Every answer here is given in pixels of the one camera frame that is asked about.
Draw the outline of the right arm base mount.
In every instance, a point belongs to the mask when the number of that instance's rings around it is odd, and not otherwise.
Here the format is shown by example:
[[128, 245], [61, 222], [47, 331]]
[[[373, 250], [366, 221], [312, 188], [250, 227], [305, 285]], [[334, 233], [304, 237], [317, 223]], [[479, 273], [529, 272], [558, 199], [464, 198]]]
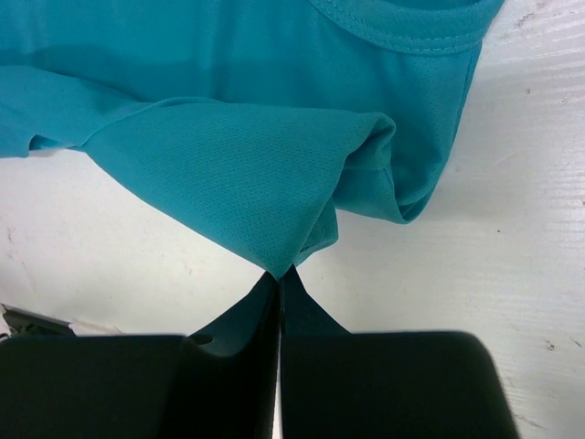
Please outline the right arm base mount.
[[75, 337], [68, 322], [11, 305], [1, 304], [1, 318], [7, 326], [1, 330], [2, 341], [21, 336]]

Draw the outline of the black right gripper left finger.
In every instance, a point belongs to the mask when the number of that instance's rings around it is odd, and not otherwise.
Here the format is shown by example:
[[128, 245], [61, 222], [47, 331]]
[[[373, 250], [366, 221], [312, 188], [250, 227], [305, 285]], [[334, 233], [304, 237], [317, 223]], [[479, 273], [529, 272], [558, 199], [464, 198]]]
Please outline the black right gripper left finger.
[[264, 274], [188, 335], [1, 340], [4, 438], [269, 438], [279, 295]]

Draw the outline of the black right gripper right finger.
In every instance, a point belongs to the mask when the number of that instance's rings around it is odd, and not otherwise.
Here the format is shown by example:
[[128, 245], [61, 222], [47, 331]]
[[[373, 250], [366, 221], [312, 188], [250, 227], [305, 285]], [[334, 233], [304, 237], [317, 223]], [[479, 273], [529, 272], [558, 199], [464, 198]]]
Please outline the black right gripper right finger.
[[285, 438], [517, 438], [484, 344], [461, 331], [351, 333], [280, 280]]

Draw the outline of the teal t shirt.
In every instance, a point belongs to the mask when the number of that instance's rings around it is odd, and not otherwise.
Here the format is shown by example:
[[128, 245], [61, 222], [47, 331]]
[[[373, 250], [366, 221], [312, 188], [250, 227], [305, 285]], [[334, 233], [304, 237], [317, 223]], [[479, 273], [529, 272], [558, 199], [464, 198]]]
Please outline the teal t shirt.
[[275, 276], [428, 203], [498, 1], [4, 1], [1, 154], [71, 148]]

